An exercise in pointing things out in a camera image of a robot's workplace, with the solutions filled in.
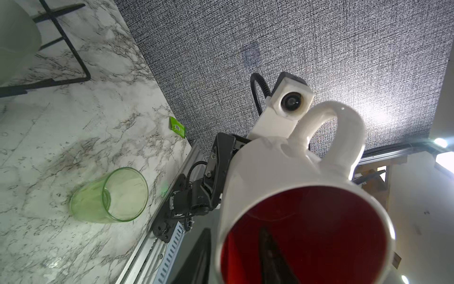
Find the red cup white outside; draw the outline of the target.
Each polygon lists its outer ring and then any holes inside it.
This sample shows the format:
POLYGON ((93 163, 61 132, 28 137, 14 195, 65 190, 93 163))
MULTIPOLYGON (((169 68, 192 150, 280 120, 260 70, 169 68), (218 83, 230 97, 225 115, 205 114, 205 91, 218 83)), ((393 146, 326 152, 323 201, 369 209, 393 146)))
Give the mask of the red cup white outside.
POLYGON ((396 234, 389 215, 352 182, 365 125, 347 105, 311 108, 287 137, 261 137, 232 158, 213 264, 224 284, 261 284, 273 241, 289 282, 380 284, 396 234))

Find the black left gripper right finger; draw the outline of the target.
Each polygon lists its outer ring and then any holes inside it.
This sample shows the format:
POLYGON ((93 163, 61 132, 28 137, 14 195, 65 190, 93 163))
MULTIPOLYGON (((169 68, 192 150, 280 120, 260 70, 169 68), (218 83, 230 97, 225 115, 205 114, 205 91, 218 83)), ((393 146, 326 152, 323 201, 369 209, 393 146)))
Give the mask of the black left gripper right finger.
POLYGON ((266 228, 259 232, 259 259, 263 284, 299 284, 300 280, 281 254, 279 246, 266 228))

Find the pale yellow-green frosted cup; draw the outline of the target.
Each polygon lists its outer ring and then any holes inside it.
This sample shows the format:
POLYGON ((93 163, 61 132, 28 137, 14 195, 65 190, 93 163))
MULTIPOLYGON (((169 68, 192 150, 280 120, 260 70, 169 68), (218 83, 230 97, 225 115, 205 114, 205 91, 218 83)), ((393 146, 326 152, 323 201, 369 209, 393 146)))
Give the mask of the pale yellow-green frosted cup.
POLYGON ((1 85, 28 67, 41 47, 41 34, 15 1, 1 1, 1 85))

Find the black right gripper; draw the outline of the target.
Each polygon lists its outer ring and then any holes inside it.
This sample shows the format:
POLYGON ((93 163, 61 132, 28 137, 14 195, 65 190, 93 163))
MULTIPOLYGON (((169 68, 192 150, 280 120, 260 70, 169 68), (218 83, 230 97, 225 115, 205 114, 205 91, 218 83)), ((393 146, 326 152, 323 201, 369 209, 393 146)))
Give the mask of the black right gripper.
POLYGON ((250 139, 234 134, 218 133, 215 137, 208 164, 203 176, 203 189, 209 197, 209 208, 215 209, 221 202, 230 162, 250 139))

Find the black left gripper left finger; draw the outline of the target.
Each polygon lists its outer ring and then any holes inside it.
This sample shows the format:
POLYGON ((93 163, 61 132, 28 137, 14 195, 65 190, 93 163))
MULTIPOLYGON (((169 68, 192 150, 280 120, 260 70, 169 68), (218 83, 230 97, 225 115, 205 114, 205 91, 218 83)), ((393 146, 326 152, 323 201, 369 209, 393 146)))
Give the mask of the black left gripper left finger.
POLYGON ((208 284, 211 257, 211 230, 204 228, 178 271, 173 284, 208 284))

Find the short green cup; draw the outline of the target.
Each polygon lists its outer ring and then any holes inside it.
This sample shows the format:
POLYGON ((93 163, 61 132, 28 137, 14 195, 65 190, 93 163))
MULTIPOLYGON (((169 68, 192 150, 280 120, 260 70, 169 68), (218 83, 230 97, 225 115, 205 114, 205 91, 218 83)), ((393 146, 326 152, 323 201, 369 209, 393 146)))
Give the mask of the short green cup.
POLYGON ((136 219, 147 202, 144 176, 133 168, 119 168, 76 190, 69 208, 79 221, 107 224, 136 219))

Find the black wire dish rack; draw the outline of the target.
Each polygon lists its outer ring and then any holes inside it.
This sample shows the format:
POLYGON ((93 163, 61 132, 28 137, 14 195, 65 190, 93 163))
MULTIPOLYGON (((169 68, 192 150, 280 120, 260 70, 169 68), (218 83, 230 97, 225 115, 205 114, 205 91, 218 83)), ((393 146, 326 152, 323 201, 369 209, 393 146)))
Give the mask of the black wire dish rack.
POLYGON ((82 2, 51 8, 46 1, 15 1, 36 23, 41 47, 31 64, 1 85, 1 97, 25 95, 29 91, 90 81, 92 76, 60 24, 60 18, 84 8, 82 2))

